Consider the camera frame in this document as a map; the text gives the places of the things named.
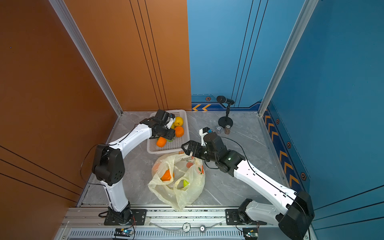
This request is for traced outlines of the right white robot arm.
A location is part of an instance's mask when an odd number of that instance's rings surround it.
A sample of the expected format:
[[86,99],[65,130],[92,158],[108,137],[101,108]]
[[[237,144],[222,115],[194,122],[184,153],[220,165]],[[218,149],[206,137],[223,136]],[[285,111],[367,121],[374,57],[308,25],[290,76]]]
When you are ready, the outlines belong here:
[[306,191],[295,191],[281,185],[252,165],[245,153],[229,150],[216,133],[204,133],[202,142],[188,141],[181,145],[188,156],[214,162],[226,174],[246,183],[265,197],[261,204],[246,199],[238,208],[242,223],[261,221],[278,226],[291,240],[311,238],[311,224],[315,217],[311,196]]

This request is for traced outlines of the yellow lemon fruit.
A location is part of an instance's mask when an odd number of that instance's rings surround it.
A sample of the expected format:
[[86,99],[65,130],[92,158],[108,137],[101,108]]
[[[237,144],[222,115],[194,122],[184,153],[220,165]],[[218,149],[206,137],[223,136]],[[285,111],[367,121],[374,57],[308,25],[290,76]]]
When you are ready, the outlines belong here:
[[182,127],[184,124],[184,120],[181,117],[175,117],[174,119],[174,126],[175,127]]

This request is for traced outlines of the orange fruit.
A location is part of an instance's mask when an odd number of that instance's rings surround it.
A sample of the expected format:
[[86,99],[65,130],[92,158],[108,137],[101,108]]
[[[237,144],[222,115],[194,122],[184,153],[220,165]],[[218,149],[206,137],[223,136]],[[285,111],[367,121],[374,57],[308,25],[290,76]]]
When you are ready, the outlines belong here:
[[175,173],[171,173],[170,170],[166,170],[164,175],[161,177],[162,182],[169,182],[175,177]]
[[184,131],[184,128],[183,128],[183,127],[181,127],[181,126],[177,126],[177,127],[175,127],[175,136],[176,136],[177,138],[182,137],[182,136],[184,135],[184,133],[185,133],[185,131]]
[[156,145],[159,148],[163,148],[166,144],[167,144],[167,140],[165,138],[163,138],[163,137],[159,137],[158,140],[157,140],[157,143],[156,143]]

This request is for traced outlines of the translucent printed plastic bag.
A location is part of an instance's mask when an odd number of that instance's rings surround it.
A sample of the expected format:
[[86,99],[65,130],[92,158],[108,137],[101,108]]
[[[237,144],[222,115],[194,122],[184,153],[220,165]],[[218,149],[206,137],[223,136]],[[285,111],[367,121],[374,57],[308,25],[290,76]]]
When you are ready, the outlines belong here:
[[[161,177],[166,170],[175,173],[175,177],[169,182],[162,182]],[[152,177],[148,184],[149,190],[160,201],[177,211],[183,210],[197,200],[203,192],[206,181],[203,161],[181,153],[160,156],[152,167]],[[178,184],[184,179],[190,185],[186,189],[179,190]]]

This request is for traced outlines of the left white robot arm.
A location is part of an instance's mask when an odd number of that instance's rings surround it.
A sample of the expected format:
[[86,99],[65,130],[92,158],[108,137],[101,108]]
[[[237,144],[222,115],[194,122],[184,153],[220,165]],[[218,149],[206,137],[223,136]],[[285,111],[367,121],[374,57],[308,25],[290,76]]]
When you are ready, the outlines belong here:
[[123,187],[124,158],[143,141],[156,137],[172,140],[175,115],[158,110],[155,116],[142,120],[129,133],[109,143],[97,145],[92,173],[104,187],[109,200],[105,225],[126,225],[133,217]]

